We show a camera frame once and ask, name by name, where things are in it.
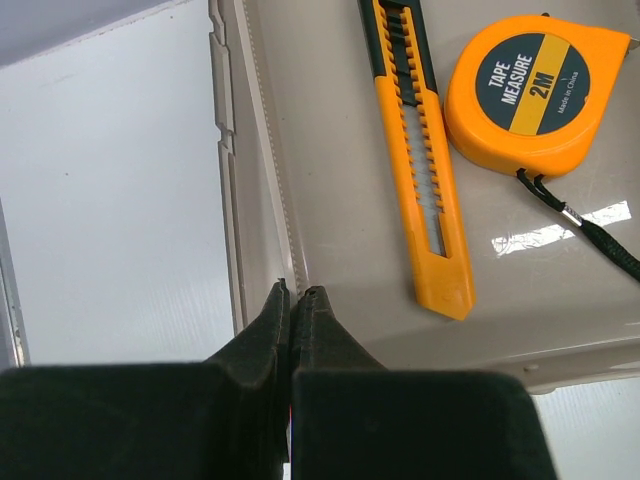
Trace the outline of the orange black utility knife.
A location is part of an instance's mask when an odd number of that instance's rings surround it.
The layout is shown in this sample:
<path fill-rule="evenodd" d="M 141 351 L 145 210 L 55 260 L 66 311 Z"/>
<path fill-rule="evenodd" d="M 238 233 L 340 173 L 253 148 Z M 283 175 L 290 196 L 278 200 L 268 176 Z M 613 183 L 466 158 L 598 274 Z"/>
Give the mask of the orange black utility knife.
<path fill-rule="evenodd" d="M 475 287 L 422 8 L 362 1 L 359 10 L 416 301 L 462 321 Z"/>

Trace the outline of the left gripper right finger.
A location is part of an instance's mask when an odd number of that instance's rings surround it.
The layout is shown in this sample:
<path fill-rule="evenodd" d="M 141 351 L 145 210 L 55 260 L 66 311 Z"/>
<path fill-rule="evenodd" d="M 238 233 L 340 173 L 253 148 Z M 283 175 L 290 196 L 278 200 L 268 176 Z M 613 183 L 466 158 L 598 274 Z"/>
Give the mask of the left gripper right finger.
<path fill-rule="evenodd" d="M 308 289 L 292 317 L 296 479 L 553 479 L 530 395 L 486 371 L 389 370 Z"/>

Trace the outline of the orange tape measure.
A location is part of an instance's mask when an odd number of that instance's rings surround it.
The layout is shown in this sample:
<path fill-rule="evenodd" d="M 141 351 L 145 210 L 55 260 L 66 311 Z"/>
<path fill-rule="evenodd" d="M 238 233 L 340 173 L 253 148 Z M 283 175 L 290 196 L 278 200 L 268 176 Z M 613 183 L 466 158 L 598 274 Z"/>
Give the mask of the orange tape measure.
<path fill-rule="evenodd" d="M 468 160 L 516 177 L 632 278 L 639 261 L 543 183 L 586 158 L 638 39 L 547 15 L 505 18 L 462 51 L 444 102 L 449 139 Z"/>

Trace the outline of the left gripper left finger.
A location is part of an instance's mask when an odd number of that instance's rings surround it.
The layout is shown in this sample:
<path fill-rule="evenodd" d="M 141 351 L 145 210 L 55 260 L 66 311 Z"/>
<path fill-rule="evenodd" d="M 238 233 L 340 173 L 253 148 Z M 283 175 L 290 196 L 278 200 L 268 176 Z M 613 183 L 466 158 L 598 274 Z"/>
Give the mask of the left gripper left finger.
<path fill-rule="evenodd" d="M 290 295 L 209 359 L 23 367 L 1 376 L 5 479 L 279 479 Z"/>

